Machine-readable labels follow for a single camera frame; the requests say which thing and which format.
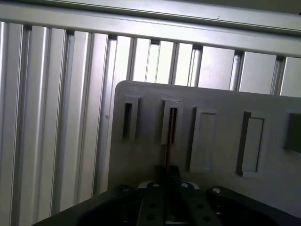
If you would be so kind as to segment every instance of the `slotted wall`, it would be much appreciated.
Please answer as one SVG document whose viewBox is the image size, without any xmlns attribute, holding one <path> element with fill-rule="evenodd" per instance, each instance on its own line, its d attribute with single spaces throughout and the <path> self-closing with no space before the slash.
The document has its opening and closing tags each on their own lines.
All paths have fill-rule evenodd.
<svg viewBox="0 0 301 226">
<path fill-rule="evenodd" d="M 299 38 L 0 3 L 0 221 L 105 191 L 123 80 L 301 97 Z"/>
</svg>

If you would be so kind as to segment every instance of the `rectangular cutout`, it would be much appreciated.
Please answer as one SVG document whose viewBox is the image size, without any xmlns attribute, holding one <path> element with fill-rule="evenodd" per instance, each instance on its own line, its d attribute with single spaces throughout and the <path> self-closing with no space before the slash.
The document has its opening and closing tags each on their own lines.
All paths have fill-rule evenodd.
<svg viewBox="0 0 301 226">
<path fill-rule="evenodd" d="M 261 175 L 266 152 L 267 117 L 262 113 L 244 112 L 236 173 L 245 178 Z"/>
<path fill-rule="evenodd" d="M 177 137 L 180 136 L 181 125 L 182 125 L 182 115 L 183 115 L 183 103 L 180 101 L 173 100 L 163 100 L 164 101 L 164 113 L 163 113 L 163 123 L 162 123 L 162 134 L 161 134 L 161 144 L 167 145 L 168 143 L 168 132 L 170 126 L 170 115 L 171 110 L 176 109 L 176 121 L 174 122 L 174 138 L 173 143 L 176 143 Z"/>
<path fill-rule="evenodd" d="M 132 104 L 126 103 L 124 109 L 123 135 L 122 135 L 123 138 L 127 138 L 130 135 L 131 115 L 132 115 Z"/>
<path fill-rule="evenodd" d="M 120 140 L 135 141 L 139 97 L 123 96 L 118 112 L 118 133 Z"/>
<path fill-rule="evenodd" d="M 190 159 L 190 173 L 204 173 L 210 169 L 215 127 L 214 108 L 196 109 L 196 120 Z"/>
<path fill-rule="evenodd" d="M 289 113 L 284 149 L 301 153 L 301 113 Z"/>
<path fill-rule="evenodd" d="M 174 143 L 174 136 L 175 136 L 175 126 L 176 126 L 176 122 L 177 122 L 177 108 L 172 107 L 170 108 L 170 120 L 169 120 L 169 134 L 171 134 L 171 143 Z"/>
</svg>

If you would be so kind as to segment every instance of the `metal panel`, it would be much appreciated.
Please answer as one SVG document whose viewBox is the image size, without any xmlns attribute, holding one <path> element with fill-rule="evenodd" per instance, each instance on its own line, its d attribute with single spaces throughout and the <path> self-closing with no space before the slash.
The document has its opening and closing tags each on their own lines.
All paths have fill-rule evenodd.
<svg viewBox="0 0 301 226">
<path fill-rule="evenodd" d="M 158 69 L 159 45 L 151 44 L 147 64 L 146 82 L 156 82 Z"/>
<path fill-rule="evenodd" d="M 286 59 L 280 95 L 301 97 L 301 59 Z"/>
<path fill-rule="evenodd" d="M 180 43 L 175 71 L 175 85 L 188 86 L 192 45 Z"/>
<path fill-rule="evenodd" d="M 41 148 L 38 221 L 48 218 L 52 205 L 55 154 L 57 152 L 65 31 L 52 29 L 50 36 L 44 135 Z"/>
<path fill-rule="evenodd" d="M 11 208 L 11 225 L 18 225 L 19 213 L 20 213 L 20 194 L 21 194 L 21 177 L 22 177 L 22 139 L 24 132 L 25 122 L 25 99 L 26 99 L 26 80 L 29 74 L 29 61 L 30 61 L 30 49 L 32 30 L 23 28 L 22 37 L 22 50 L 21 50 L 21 73 L 20 73 L 20 85 L 19 85 L 19 106 L 17 111 L 17 142 L 16 142 L 16 154 L 14 164 L 14 178 L 13 178 L 13 191 L 12 191 L 12 208 Z"/>
<path fill-rule="evenodd" d="M 87 97 L 86 124 L 83 134 L 83 150 L 81 156 L 78 202 L 92 197 L 95 155 L 97 151 L 98 129 L 103 97 L 103 80 L 106 60 L 108 36 L 94 34 L 92 59 L 89 75 Z"/>
<path fill-rule="evenodd" d="M 276 56 L 246 52 L 239 91 L 270 94 Z"/>
<path fill-rule="evenodd" d="M 235 54 L 233 67 L 231 72 L 231 81 L 229 90 L 236 91 L 238 89 L 239 73 L 241 69 L 242 54 Z"/>
<path fill-rule="evenodd" d="M 106 131 L 106 134 L 101 136 L 107 137 L 106 148 L 100 157 L 101 166 L 101 181 L 98 187 L 98 192 L 104 192 L 107 190 L 108 186 L 108 172 L 109 172 L 109 160 L 110 160 L 110 148 L 111 148 L 111 133 L 112 133 L 112 120 L 113 120 L 113 109 L 114 109 L 114 98 L 115 98 L 115 88 L 118 83 L 128 79 L 128 66 L 131 65 L 129 61 L 131 55 L 131 38 L 118 36 L 117 46 L 116 46 L 116 57 L 114 64 L 114 73 L 112 81 L 112 89 L 110 94 L 105 93 L 106 98 L 110 98 L 109 106 L 109 115 L 106 115 L 106 118 L 109 120 L 109 125 Z"/>
<path fill-rule="evenodd" d="M 198 87 L 229 90 L 234 50 L 204 47 Z"/>
<path fill-rule="evenodd" d="M 151 41 L 149 39 L 135 40 L 135 62 L 133 81 L 145 81 Z"/>
<path fill-rule="evenodd" d="M 49 29 L 32 28 L 26 82 L 19 225 L 37 221 Z"/>
<path fill-rule="evenodd" d="M 200 49 L 192 50 L 188 86 L 197 86 L 199 71 L 201 67 L 201 55 L 202 52 Z"/>
<path fill-rule="evenodd" d="M 131 36 L 135 34 L 142 37 L 156 37 L 156 39 L 191 42 L 220 48 L 237 48 L 250 52 L 287 57 L 301 56 L 301 42 L 299 38 L 238 32 L 233 29 L 220 29 L 218 27 L 204 28 L 201 25 L 163 22 L 155 19 L 139 19 L 130 16 L 108 17 L 107 14 L 98 13 L 81 15 L 80 12 L 72 10 L 53 11 L 32 5 L 25 7 L 5 3 L 0 5 L 0 19 L 16 23 L 68 27 L 81 31 L 102 31 L 104 33 L 121 33 Z"/>
<path fill-rule="evenodd" d="M 0 22 L 0 145 L 2 145 L 2 127 L 3 127 L 3 109 L 4 109 L 4 91 L 6 75 L 6 57 L 8 45 L 8 25 Z"/>
<path fill-rule="evenodd" d="M 63 94 L 62 94 L 62 110 L 60 116 L 60 127 L 59 127 L 59 147 L 55 155 L 55 171 L 54 171 L 54 187 L 53 187 L 53 202 L 51 205 L 51 214 L 56 214 L 60 211 L 61 202 L 61 190 L 63 180 L 63 165 L 64 165 L 64 152 L 66 147 L 66 134 L 68 128 L 68 109 L 69 99 L 71 90 L 71 75 L 72 75 L 72 62 L 74 52 L 74 34 L 67 34 L 66 38 L 66 59 L 65 59 L 65 70 L 63 75 Z"/>
<path fill-rule="evenodd" d="M 172 42 L 160 42 L 156 83 L 170 83 L 170 67 L 173 60 L 173 48 L 174 44 Z"/>
<path fill-rule="evenodd" d="M 103 167 L 105 161 L 105 153 L 107 148 L 107 139 L 108 139 L 108 129 L 109 129 L 109 115 L 110 115 L 110 104 L 111 104 L 111 92 L 112 92 L 112 84 L 113 84 L 113 75 L 114 75 L 114 65 L 115 65 L 115 57 L 116 57 L 116 40 L 109 40 L 108 43 L 108 55 L 106 60 L 106 71 L 103 85 L 103 102 L 102 102 L 102 111 L 101 111 L 101 119 L 100 119 L 100 138 L 99 138 L 99 150 L 103 150 L 102 152 L 97 153 L 96 160 L 96 191 L 95 193 L 100 193 L 100 191 L 105 191 L 102 189 L 103 180 Z"/>
<path fill-rule="evenodd" d="M 5 81 L 5 99 L 3 109 L 2 144 L 0 149 L 0 220 L 8 226 L 11 219 L 14 164 L 17 146 L 19 86 L 21 70 L 21 47 L 23 26 L 0 23 L 0 79 Z"/>
<path fill-rule="evenodd" d="M 117 87 L 116 109 L 119 109 L 119 104 L 122 104 L 121 97 L 130 93 L 138 93 L 143 98 L 142 104 L 139 105 L 139 117 L 143 121 L 143 126 L 140 127 L 137 142 L 120 142 L 117 136 L 118 114 L 114 114 L 109 188 L 112 189 L 120 183 L 135 187 L 141 181 L 156 178 L 154 167 L 162 164 L 164 160 L 162 147 L 159 144 L 162 121 L 164 121 L 162 120 L 164 117 L 162 102 L 168 97 L 175 102 L 178 100 L 183 103 L 184 121 L 180 131 L 180 140 L 174 139 L 175 144 L 172 147 L 171 156 L 171 163 L 179 166 L 183 178 L 202 185 L 201 189 L 216 184 L 237 189 L 237 192 L 296 217 L 301 217 L 301 203 L 298 198 L 301 190 L 300 154 L 283 149 L 289 116 L 287 109 L 300 113 L 300 98 L 219 89 L 138 84 L 128 81 Z M 212 143 L 211 170 L 206 174 L 188 172 L 193 136 L 192 127 L 197 117 L 193 108 L 196 106 L 214 107 L 217 112 Z M 248 122 L 244 117 L 246 110 L 251 118 L 264 120 L 257 172 L 255 175 L 251 172 L 243 175 L 252 176 L 253 178 L 250 179 L 240 178 L 235 173 L 241 146 L 240 134 L 246 131 L 243 124 Z M 206 129 L 206 126 L 200 126 L 200 129 Z"/>
<path fill-rule="evenodd" d="M 75 32 L 74 37 L 60 210 L 69 208 L 77 203 L 79 164 L 82 151 L 91 37 L 86 32 Z"/>
<path fill-rule="evenodd" d="M 199 2 L 188 1 L 174 1 L 169 0 L 140 0 L 137 4 L 135 0 L 65 0 L 63 2 L 53 0 L 42 0 L 44 2 L 52 3 L 53 5 L 65 6 L 67 3 L 69 7 L 88 7 L 98 11 L 108 11 L 114 9 L 119 13 L 128 13 L 165 18 L 166 15 L 171 16 L 177 20 L 191 19 L 193 22 L 198 21 L 199 24 L 204 24 L 210 21 L 211 23 L 219 24 L 221 26 L 238 26 L 238 27 L 259 27 L 265 29 L 272 29 L 274 31 L 299 31 L 301 30 L 300 21 L 297 15 L 265 12 L 259 10 L 249 10 L 243 8 L 215 6 L 200 4 Z"/>
</svg>

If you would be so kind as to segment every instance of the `gray metal plate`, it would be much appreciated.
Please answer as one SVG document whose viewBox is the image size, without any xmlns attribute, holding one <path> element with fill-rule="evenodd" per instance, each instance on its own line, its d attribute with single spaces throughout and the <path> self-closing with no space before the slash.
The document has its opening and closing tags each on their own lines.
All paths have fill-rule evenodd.
<svg viewBox="0 0 301 226">
<path fill-rule="evenodd" d="M 289 113 L 301 113 L 294 97 L 123 81 L 115 94 L 109 189 L 154 179 L 154 167 L 165 161 L 169 107 L 177 108 L 171 163 L 184 181 L 202 190 L 221 185 L 301 217 L 301 154 L 283 148 Z"/>
</svg>

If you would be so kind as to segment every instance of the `screw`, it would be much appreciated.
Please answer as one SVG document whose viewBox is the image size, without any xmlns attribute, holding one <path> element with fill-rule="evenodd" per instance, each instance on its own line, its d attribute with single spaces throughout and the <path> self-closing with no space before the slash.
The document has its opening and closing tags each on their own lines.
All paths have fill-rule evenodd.
<svg viewBox="0 0 301 226">
<path fill-rule="evenodd" d="M 187 188 L 187 187 L 188 187 L 188 184 L 186 184 L 186 183 L 183 183 L 183 184 L 181 184 L 181 186 L 182 186 L 182 187 L 186 187 L 186 188 Z"/>
<path fill-rule="evenodd" d="M 221 193 L 222 192 L 219 188 L 214 188 L 214 189 L 212 189 L 212 191 L 215 192 L 215 193 Z"/>
</svg>

